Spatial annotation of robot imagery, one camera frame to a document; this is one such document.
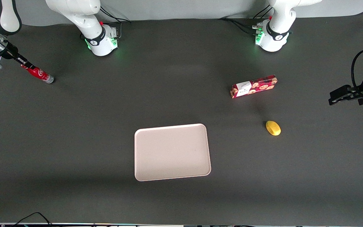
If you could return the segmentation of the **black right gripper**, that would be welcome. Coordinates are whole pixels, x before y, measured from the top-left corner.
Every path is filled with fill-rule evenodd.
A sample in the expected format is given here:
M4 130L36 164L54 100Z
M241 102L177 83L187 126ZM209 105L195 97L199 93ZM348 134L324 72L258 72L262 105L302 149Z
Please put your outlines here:
M7 42L7 46L4 51L1 53L1 57L7 60L13 59L16 62L21 64L21 67L24 69L34 69L34 65L28 62L28 60L18 53L18 48L15 45L12 45L10 42Z

